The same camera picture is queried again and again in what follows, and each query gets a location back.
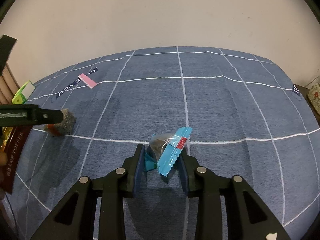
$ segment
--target metal pin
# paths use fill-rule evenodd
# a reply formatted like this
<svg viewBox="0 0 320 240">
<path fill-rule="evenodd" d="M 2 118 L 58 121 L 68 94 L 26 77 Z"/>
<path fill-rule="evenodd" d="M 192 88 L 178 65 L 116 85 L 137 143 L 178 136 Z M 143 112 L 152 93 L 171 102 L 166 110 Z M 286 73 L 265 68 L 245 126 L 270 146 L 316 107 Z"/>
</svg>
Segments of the metal pin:
<svg viewBox="0 0 320 240">
<path fill-rule="evenodd" d="M 118 168 L 118 169 L 116 169 L 116 174 L 124 174 L 124 172 L 125 172 L 125 169 L 124 168 Z"/>
<path fill-rule="evenodd" d="M 235 182 L 241 182 L 242 181 L 242 177 L 240 177 L 239 175 L 236 175 L 236 176 L 233 177 L 233 180 Z"/>
<path fill-rule="evenodd" d="M 87 183 L 87 182 L 89 181 L 89 178 L 86 177 L 86 176 L 84 176 L 84 177 L 81 177 L 81 178 L 79 179 L 79 181 L 80 181 L 80 183 L 84 184 L 84 183 Z"/>
<path fill-rule="evenodd" d="M 207 169 L 205 167 L 200 166 L 200 167 L 197 168 L 197 171 L 199 173 L 205 173 L 207 171 Z"/>
</svg>

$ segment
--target beige wall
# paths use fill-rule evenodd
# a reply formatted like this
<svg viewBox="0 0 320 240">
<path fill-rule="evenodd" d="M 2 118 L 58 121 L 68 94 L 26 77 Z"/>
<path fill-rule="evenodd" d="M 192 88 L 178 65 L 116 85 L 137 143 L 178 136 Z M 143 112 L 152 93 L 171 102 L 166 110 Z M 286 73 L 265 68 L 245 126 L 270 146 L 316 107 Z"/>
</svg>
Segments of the beige wall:
<svg viewBox="0 0 320 240">
<path fill-rule="evenodd" d="M 211 46 L 270 58 L 304 85 L 320 75 L 320 25 L 304 0 L 17 0 L 0 34 L 18 39 L 18 83 L 116 52 Z"/>
</svg>

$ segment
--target triangular cutout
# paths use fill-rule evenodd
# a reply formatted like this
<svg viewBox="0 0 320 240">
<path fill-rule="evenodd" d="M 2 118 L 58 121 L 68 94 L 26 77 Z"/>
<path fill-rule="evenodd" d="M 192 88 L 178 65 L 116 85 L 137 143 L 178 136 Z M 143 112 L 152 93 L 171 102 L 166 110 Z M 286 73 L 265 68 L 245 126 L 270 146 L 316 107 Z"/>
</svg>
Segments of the triangular cutout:
<svg viewBox="0 0 320 240">
<path fill-rule="evenodd" d="M 266 214 L 247 191 L 243 192 L 243 197 L 245 205 L 247 206 L 249 221 L 251 224 L 267 220 Z"/>
<path fill-rule="evenodd" d="M 71 198 L 66 202 L 63 208 L 59 211 L 59 213 L 54 218 L 55 222 L 62 223 L 65 225 L 71 225 L 73 215 L 75 214 L 76 205 L 78 201 L 79 194 L 74 193 Z"/>
</svg>

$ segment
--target pink tape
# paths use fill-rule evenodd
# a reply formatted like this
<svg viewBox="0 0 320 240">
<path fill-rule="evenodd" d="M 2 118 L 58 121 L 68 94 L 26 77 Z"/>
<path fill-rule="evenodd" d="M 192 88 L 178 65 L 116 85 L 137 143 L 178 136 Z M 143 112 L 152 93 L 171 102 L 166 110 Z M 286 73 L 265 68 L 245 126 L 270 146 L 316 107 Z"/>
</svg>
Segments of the pink tape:
<svg viewBox="0 0 320 240">
<path fill-rule="evenodd" d="M 88 76 L 86 76 L 85 74 L 81 74 L 78 76 L 86 85 L 88 85 L 89 88 L 94 88 L 97 83 L 94 82 L 91 78 L 89 78 Z"/>
</svg>

